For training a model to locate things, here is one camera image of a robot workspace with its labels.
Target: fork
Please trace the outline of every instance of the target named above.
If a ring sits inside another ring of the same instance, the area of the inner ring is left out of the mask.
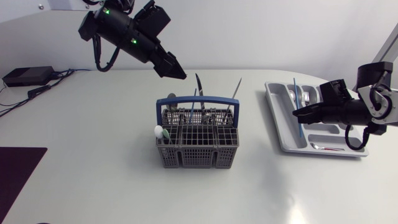
[[[308,106],[310,104],[310,92],[304,91],[304,102],[305,106]]]

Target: white wall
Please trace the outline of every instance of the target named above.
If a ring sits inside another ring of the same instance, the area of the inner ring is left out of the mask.
[[[136,13],[147,0],[136,0]],[[327,80],[370,63],[398,22],[396,0],[157,0],[171,17],[159,35],[184,69],[280,69]],[[77,29],[85,12],[50,11],[0,24],[0,77],[15,67],[95,69]],[[103,59],[114,47],[103,41]],[[120,53],[114,69],[152,68]]]

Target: knife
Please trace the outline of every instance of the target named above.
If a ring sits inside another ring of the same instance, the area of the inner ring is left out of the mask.
[[[237,87],[236,87],[236,89],[235,89],[235,92],[234,92],[234,95],[232,96],[232,99],[235,98],[236,92],[238,91],[238,88],[239,88],[239,86],[241,85],[241,81],[242,81],[242,78],[239,80],[239,83],[238,83],[238,85],[237,85]],[[228,110],[229,110],[229,107],[230,107],[230,106],[231,106],[231,105],[228,105],[228,107],[227,107],[227,109],[226,109],[226,112],[225,112],[225,115],[224,115],[224,118],[223,118],[223,122],[224,122],[224,120],[225,120],[225,118],[226,118],[226,115],[228,114]]]

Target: cable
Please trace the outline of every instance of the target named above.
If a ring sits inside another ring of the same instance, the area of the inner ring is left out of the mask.
[[[365,147],[366,144],[368,143],[369,135],[370,135],[370,133],[369,133],[369,127],[365,128],[365,129],[363,130],[363,136],[362,136],[363,140],[362,140],[361,145],[358,146],[358,147],[355,147],[355,146],[351,145],[351,143],[349,142],[348,133],[349,133],[349,130],[350,130],[350,129],[351,129],[351,125],[347,125],[346,132],[345,132],[345,139],[346,139],[346,144],[347,144],[347,146],[348,146],[350,149],[355,150],[355,151],[361,150],[361,149],[362,149],[363,147]]]
[[[93,1],[90,1],[90,0],[83,0],[83,2],[85,2],[87,5],[91,5],[91,6],[95,6],[96,4],[99,3],[99,1],[93,2]]]
[[[98,34],[95,34],[93,37],[93,48],[94,48],[94,59],[95,64],[97,66],[98,71],[107,72],[113,66],[113,63],[116,61],[120,48],[116,47],[111,57],[111,60],[107,63],[105,67],[101,67],[100,65],[100,58],[101,58],[101,37]]]
[[[12,110],[14,110],[14,109],[16,109],[16,108],[18,108],[20,106],[25,105],[30,100],[33,100],[36,96],[39,96],[40,94],[42,94],[42,93],[50,90],[51,88],[55,87],[60,82],[62,82],[64,79],[66,79],[67,77],[69,77],[70,75],[75,73],[75,71],[82,71],[82,70],[87,71],[87,69],[69,69],[69,70],[65,70],[65,71],[62,71],[62,72],[53,72],[52,75],[56,75],[56,76],[61,75],[62,73],[65,73],[65,72],[66,72],[66,74],[62,75],[61,77],[59,77],[58,81],[55,82],[52,85],[45,85],[45,86],[38,87],[38,88],[33,89],[33,90],[29,90],[28,91],[28,99],[22,100],[22,101],[20,101],[18,103],[14,103],[14,104],[11,104],[11,105],[2,105],[2,106],[13,106],[13,107],[12,108],[7,108],[7,109],[4,109],[4,110],[0,111],[0,113],[1,113],[0,114],[0,118],[3,117],[4,115],[8,114]]]
[[[4,85],[4,87],[0,90],[0,93],[2,92],[3,89],[7,88],[6,84],[4,83],[4,81],[2,82],[2,85]]]

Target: grid mesh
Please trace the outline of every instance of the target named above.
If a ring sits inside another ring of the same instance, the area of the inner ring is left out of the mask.
[[[234,160],[236,148],[220,149],[216,162],[217,168],[230,168]]]
[[[201,110],[180,108],[164,110],[162,127],[170,139],[157,139],[157,147],[165,168],[230,168],[239,146],[238,129],[232,127],[231,110],[206,109],[211,114],[202,122]]]
[[[208,122],[202,123],[201,110],[194,109],[191,117],[191,110],[188,109],[180,108],[177,112],[171,112],[165,109],[162,115],[162,124],[232,125],[234,121],[232,111],[228,110],[226,115],[225,113],[226,110],[206,109],[205,114],[209,114],[210,119]]]
[[[182,149],[182,162],[184,167],[203,166],[211,167],[212,147]]]

